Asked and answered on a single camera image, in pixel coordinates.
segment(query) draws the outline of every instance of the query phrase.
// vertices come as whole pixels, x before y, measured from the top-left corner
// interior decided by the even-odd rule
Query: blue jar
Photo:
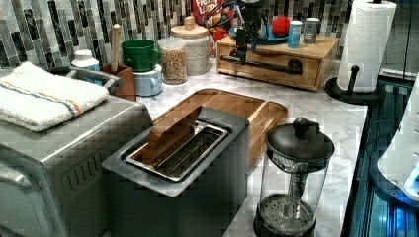
[[[93,58],[92,51],[89,49],[77,50],[75,53],[75,59],[71,62],[73,66],[89,69],[92,71],[99,71],[99,61]],[[98,86],[103,86],[103,83],[99,80],[93,78],[80,78],[81,80],[96,84]]]
[[[301,40],[301,32],[302,32],[302,22],[291,21],[289,36],[288,36],[289,48],[299,48],[299,42]]]

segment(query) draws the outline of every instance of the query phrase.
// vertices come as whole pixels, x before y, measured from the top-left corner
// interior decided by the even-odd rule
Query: french press lid
[[[268,157],[277,166],[303,163],[306,172],[325,168],[335,150],[330,138],[320,131],[319,124],[307,118],[272,128],[265,142]]]

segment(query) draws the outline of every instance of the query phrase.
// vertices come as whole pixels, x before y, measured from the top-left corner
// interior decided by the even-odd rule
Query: jar with lid
[[[333,142],[317,122],[297,118],[266,134],[256,236],[312,237]]]
[[[185,44],[183,39],[164,38],[157,42],[161,52],[163,82],[181,84],[187,81]]]
[[[208,30],[195,25],[194,17],[186,17],[185,25],[171,30],[174,38],[186,41],[186,69],[188,76],[198,76],[210,71],[210,36]]]
[[[75,59],[71,61],[71,64],[76,67],[81,67],[85,69],[89,69],[92,71],[99,71],[99,61],[93,58],[92,51],[89,49],[80,49],[77,50],[75,53]],[[81,80],[103,86],[103,83],[99,80],[95,80],[93,78],[83,77],[80,78]]]

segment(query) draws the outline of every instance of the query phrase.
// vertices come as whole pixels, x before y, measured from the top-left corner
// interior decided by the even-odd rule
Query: french press
[[[315,212],[333,142],[317,122],[297,118],[265,137],[262,190],[253,229],[258,237],[314,236]]]

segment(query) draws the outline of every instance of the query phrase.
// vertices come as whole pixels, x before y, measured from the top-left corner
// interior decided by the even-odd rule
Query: striped towel
[[[80,116],[108,94],[103,87],[52,75],[25,62],[0,78],[0,119],[42,131]]]

